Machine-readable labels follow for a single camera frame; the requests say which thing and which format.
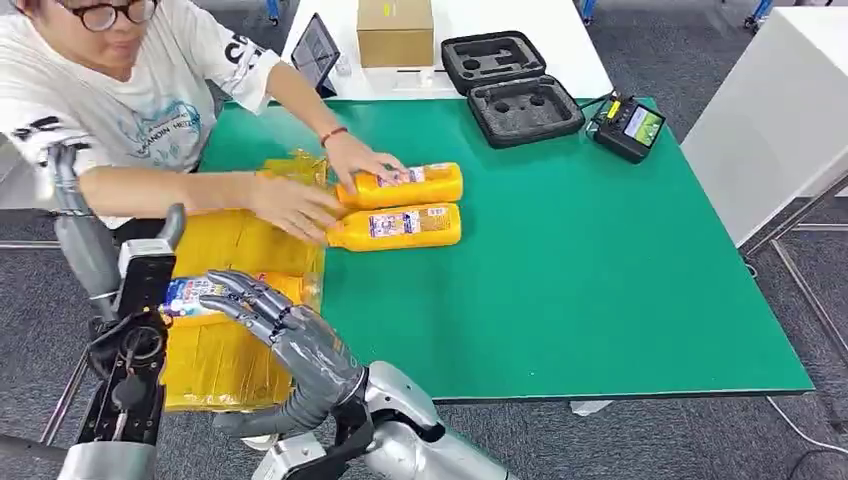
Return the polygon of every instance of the person's hand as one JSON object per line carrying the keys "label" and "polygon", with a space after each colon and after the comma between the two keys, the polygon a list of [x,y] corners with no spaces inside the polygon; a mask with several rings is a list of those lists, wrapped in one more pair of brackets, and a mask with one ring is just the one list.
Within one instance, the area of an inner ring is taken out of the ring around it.
{"label": "person's hand", "polygon": [[397,172],[389,170],[386,166],[400,172],[406,171],[406,167],[393,155],[374,152],[368,145],[348,132],[331,136],[324,147],[327,149],[327,159],[335,170],[336,176],[339,177],[339,182],[351,193],[356,191],[353,174],[360,170],[373,173],[392,185],[396,183]]}
{"label": "person's hand", "polygon": [[257,174],[254,179],[248,208],[257,217],[305,242],[327,244],[324,229],[343,211],[334,196],[285,177]]}

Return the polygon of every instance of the red bracelet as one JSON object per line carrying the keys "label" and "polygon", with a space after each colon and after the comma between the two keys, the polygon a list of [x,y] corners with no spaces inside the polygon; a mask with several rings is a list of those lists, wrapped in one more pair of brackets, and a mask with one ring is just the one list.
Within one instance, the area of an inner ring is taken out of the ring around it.
{"label": "red bracelet", "polygon": [[330,133],[324,135],[323,137],[321,137],[321,148],[327,148],[327,146],[326,146],[327,140],[329,140],[330,137],[332,137],[333,135],[336,135],[336,134],[342,133],[342,132],[347,132],[347,127],[339,127],[335,130],[332,130]]}

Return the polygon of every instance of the person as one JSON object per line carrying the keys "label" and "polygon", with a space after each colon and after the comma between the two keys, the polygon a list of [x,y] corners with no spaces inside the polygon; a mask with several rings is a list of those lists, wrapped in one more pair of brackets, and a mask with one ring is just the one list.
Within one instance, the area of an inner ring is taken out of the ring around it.
{"label": "person", "polygon": [[12,1],[22,15],[0,17],[0,132],[44,180],[47,146],[75,146],[80,190],[118,238],[146,236],[129,232],[182,203],[190,215],[249,209],[326,241],[341,208],[328,193],[251,172],[192,173],[216,121],[206,80],[254,113],[276,99],[320,138],[347,188],[357,171],[391,183],[404,170],[351,135],[277,54],[190,0]]}

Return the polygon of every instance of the robotic arm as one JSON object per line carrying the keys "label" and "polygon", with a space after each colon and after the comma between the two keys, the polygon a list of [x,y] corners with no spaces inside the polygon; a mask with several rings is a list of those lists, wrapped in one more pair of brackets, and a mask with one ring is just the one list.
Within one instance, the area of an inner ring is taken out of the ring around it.
{"label": "robotic arm", "polygon": [[[56,195],[62,207],[56,233],[65,257],[100,318],[42,443],[61,424],[86,365],[101,379],[77,443],[65,458],[60,480],[150,480],[165,387],[159,384],[167,325],[156,307],[175,263],[185,211],[168,212],[157,239],[127,242],[118,249],[78,189],[76,149],[49,150]],[[240,272],[211,271],[228,289],[206,296],[204,306],[226,313],[271,349],[296,381],[281,408],[221,414],[215,425],[235,437],[279,434],[256,480],[334,480],[347,462],[363,457],[391,480],[517,480],[485,453],[451,431],[432,399],[385,362],[359,364],[318,313],[294,305],[282,293]],[[335,418],[334,444],[324,448],[312,430]]]}
{"label": "robotic arm", "polygon": [[[468,444],[439,418],[432,399],[386,362],[359,365],[336,332],[314,310],[240,272],[210,271],[229,290],[201,303],[244,325],[294,377],[297,387],[281,409],[225,414],[216,425],[241,437],[281,434],[254,479],[338,479],[363,456],[392,480],[517,480]],[[327,415],[336,420],[328,450],[310,430]],[[285,437],[297,430],[307,433]]]}

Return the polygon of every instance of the gray carpet floor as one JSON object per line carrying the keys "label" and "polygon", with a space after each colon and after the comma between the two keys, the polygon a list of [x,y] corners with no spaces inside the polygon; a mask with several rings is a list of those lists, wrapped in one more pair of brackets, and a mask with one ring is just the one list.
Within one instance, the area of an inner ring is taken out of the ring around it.
{"label": "gray carpet floor", "polygon": [[[201,3],[260,43],[285,41],[287,29],[266,22],[262,4]],[[589,31],[613,83],[654,96],[683,138],[750,40],[739,24],[752,8],[747,0],[601,0]],[[815,219],[848,222],[848,200],[825,205]],[[53,238],[50,221],[32,212],[0,212],[0,223],[0,239]],[[793,233],[785,244],[848,335],[846,240],[846,234]],[[58,252],[0,253],[0,431],[37,438],[73,369],[83,341],[79,325],[91,311]],[[842,403],[848,369],[776,254],[766,249],[754,263],[763,294],[818,388],[778,402],[813,437],[842,442],[831,424],[848,419]],[[86,382],[82,395],[92,388]],[[74,437],[83,408],[77,402],[72,409],[60,445]],[[564,402],[439,411],[525,480],[782,479],[809,450],[762,398],[620,401],[586,418],[572,415]],[[323,426],[322,436],[330,430]],[[206,413],[166,415],[160,446],[157,478],[165,480],[247,479],[260,459],[213,431]],[[58,471],[41,461],[0,462],[0,480],[49,479]],[[356,464],[345,478],[375,477]],[[848,461],[811,457],[795,479],[848,479]]]}

